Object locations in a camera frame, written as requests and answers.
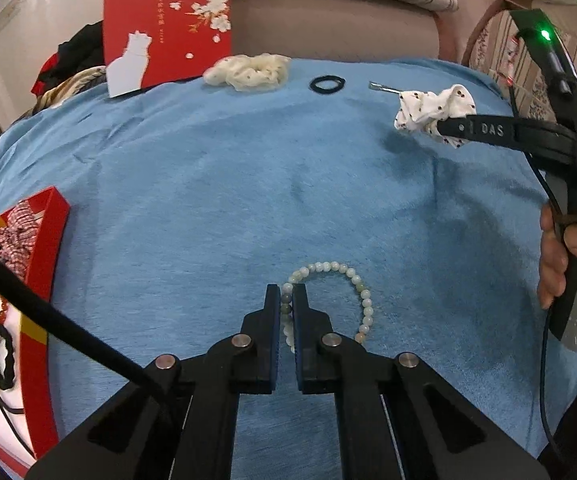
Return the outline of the black red clothing pile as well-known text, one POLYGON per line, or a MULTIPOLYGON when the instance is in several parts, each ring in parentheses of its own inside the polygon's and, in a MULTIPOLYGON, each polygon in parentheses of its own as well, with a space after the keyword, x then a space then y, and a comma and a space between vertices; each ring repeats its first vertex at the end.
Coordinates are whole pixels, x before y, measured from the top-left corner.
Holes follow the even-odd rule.
POLYGON ((103 23, 88 24, 60 44, 43 64, 31 88, 36 102, 27 115, 58 107, 105 81, 103 23))

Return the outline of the silver hair clip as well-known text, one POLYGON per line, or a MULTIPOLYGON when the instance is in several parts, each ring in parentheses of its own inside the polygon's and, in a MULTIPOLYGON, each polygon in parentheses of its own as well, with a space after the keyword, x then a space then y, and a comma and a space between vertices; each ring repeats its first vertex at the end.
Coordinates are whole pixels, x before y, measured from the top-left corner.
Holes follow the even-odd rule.
POLYGON ((399 96, 401 93, 401 91, 396 88, 386 86, 386 84, 379 84, 378 82, 375 81, 370 81, 368 84, 368 88, 374 91, 392 93, 395 94, 396 96, 399 96))

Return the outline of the blue blanket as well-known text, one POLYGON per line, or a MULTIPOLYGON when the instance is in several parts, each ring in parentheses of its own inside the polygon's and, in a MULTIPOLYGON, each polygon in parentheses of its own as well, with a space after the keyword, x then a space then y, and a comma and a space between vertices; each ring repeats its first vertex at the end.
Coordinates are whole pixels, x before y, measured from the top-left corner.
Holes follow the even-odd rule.
POLYGON ((69 204, 52 302, 165 396, 118 385, 51 339, 61 442, 34 479, 172 479, 180 363, 240 331, 280 287, 278 378, 238 404, 229 479, 345 479, 334 396, 298 389, 293 288, 333 330, 389 359, 399 479, 544 479, 540 419, 577 395, 577 354, 535 295, 552 193, 522 153, 450 148, 394 127, 398 89, 463 84, 510 117, 487 77, 425 60, 297 60, 268 93, 98 86, 0 137, 0 212, 53 186, 69 204))

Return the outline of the black scrunchie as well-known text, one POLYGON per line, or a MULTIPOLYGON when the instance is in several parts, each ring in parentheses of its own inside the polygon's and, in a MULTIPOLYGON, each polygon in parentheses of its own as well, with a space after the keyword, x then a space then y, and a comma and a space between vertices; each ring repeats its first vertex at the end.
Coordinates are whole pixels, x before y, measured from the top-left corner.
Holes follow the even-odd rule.
POLYGON ((15 354, 11 333, 0 324, 0 390, 10 390, 15 385, 15 354))

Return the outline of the red floral box lid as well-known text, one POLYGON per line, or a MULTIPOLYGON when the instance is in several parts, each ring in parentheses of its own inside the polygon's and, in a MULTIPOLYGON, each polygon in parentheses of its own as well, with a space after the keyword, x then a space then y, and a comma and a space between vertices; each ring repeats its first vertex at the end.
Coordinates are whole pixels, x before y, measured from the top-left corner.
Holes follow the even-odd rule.
POLYGON ((230 0, 103 0, 112 98, 189 80, 231 54, 230 0))

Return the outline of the striped cushion right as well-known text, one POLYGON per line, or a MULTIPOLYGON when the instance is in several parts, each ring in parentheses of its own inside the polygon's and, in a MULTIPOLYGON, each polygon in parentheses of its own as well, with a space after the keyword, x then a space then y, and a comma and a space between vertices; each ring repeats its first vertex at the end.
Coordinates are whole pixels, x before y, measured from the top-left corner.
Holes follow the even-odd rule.
MULTIPOLYGON (((474 40, 467 66, 493 78, 504 96, 509 96, 509 88, 513 87, 521 116, 553 122, 545 78, 523 41, 512 40, 516 33, 510 12, 494 15, 474 40)), ((558 35, 577 73, 577 38, 562 29, 558 35)))

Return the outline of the white dotted scrunchie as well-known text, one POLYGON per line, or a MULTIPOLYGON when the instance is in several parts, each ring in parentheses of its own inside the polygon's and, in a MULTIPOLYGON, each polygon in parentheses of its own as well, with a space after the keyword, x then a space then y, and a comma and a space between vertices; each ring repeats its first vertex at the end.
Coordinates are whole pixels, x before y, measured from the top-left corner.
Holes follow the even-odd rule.
POLYGON ((440 133, 438 124, 449 118, 462 118, 475 113, 473 96, 462 84, 454 84, 439 93, 401 91, 394 127, 400 131, 421 131, 437 142, 461 148, 465 141, 440 133))

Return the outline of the cream scrunchie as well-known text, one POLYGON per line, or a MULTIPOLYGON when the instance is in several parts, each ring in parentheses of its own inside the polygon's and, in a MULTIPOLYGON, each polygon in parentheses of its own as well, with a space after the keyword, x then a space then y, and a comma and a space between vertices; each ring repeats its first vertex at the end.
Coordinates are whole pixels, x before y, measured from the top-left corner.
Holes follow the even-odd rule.
POLYGON ((284 55, 263 53, 222 58, 203 73, 205 84, 230 86, 236 91, 270 91, 289 79, 291 59, 284 55))

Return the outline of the red white checkered scrunchie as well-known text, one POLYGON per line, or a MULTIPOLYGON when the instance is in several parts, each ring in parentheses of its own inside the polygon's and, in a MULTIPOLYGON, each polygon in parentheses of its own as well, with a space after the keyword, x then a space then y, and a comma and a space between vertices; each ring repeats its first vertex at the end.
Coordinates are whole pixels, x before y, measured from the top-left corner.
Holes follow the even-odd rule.
POLYGON ((30 257, 40 230, 40 222, 28 200, 18 202, 0 228, 0 261, 21 281, 25 281, 30 257))

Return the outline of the black headband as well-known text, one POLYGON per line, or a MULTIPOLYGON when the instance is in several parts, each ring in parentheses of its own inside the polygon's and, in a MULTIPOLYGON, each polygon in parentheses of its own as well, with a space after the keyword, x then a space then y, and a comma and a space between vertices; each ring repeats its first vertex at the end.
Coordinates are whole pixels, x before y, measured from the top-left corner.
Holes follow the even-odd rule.
POLYGON ((34 450, 32 447, 26 442, 23 436, 17 430, 14 422, 12 422, 11 416, 12 415, 23 415, 25 411, 22 408, 12 408, 9 406, 0 396, 0 412, 4 417, 6 423, 8 424, 8 428, 11 429, 11 432, 14 434, 15 439, 17 442, 23 447, 23 449, 32 457, 35 458, 34 450))

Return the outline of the red jewelry box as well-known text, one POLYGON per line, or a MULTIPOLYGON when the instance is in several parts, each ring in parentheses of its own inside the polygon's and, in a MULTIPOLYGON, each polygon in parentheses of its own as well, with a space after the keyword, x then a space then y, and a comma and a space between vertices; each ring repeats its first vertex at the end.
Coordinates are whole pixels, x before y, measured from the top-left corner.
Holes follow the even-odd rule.
MULTIPOLYGON (((69 205, 53 186, 26 200, 40 222, 40 230, 24 283, 48 301, 69 205)), ((23 478, 58 442, 49 386, 49 334, 14 307, 8 308, 4 326, 13 338, 15 385, 0 392, 0 396, 12 408, 25 411, 23 415, 12 415, 11 419, 36 457, 32 458, 17 442, 0 412, 0 463, 23 478)))

